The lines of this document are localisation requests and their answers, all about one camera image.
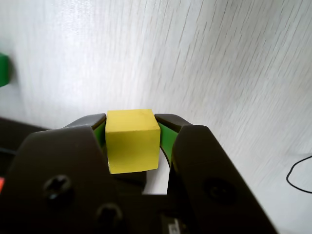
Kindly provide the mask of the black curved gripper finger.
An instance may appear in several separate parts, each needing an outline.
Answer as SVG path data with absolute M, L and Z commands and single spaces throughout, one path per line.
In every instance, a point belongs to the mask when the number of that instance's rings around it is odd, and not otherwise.
M 192 234 L 274 234 L 276 229 L 207 126 L 173 114 L 157 114 L 162 130 L 176 133 L 168 183 L 185 201 Z

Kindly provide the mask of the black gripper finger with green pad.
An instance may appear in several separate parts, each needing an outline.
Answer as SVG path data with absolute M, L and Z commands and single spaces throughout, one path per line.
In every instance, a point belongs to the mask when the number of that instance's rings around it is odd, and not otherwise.
M 0 194 L 3 234 L 155 234 L 146 172 L 112 174 L 105 114 L 29 134 Z

